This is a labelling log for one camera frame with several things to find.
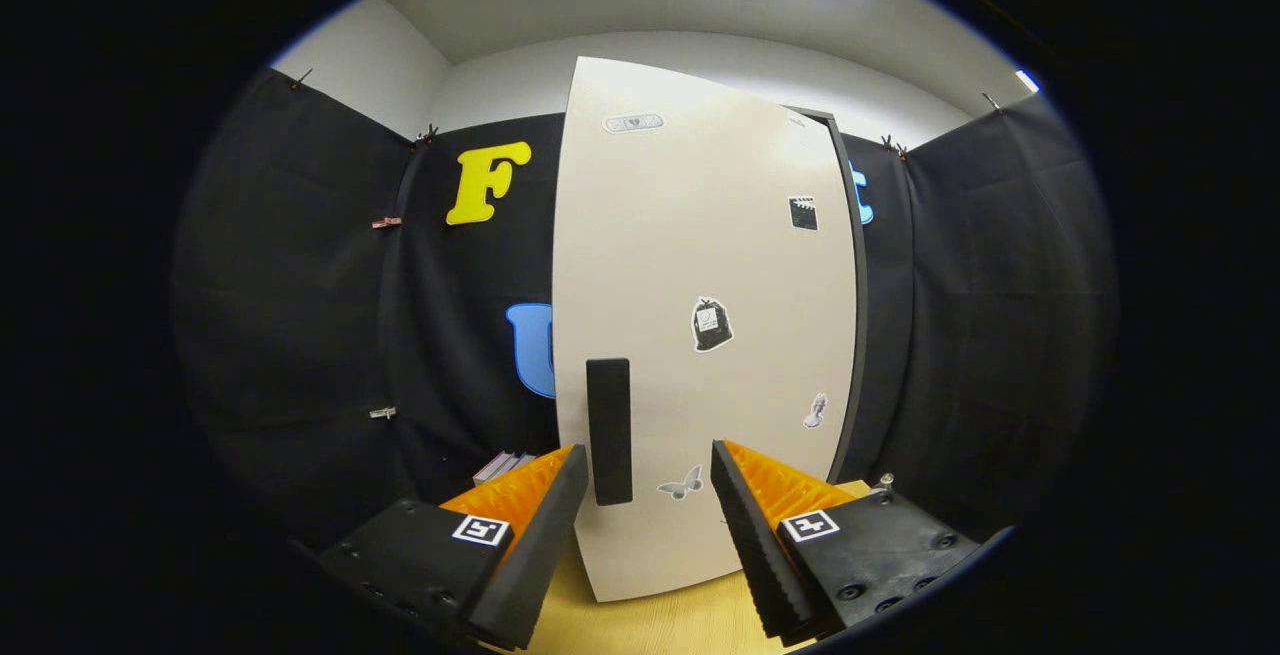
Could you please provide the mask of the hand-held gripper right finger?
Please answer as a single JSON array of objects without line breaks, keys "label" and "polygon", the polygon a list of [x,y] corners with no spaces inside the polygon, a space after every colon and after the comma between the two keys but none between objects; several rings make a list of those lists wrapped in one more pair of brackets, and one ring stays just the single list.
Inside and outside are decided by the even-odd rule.
[{"label": "hand-held gripper right finger", "polygon": [[717,440],[710,482],[763,631],[786,646],[886,624],[980,556],[890,481],[854,495]]}]

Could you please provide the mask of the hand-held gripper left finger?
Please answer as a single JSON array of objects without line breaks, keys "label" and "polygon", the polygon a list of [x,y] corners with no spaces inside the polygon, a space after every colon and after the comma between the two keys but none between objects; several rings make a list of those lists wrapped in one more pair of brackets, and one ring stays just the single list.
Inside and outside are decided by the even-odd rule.
[{"label": "hand-held gripper left finger", "polygon": [[324,550],[321,568],[452,646],[526,649],[588,470],[575,444],[440,504],[402,499]]}]

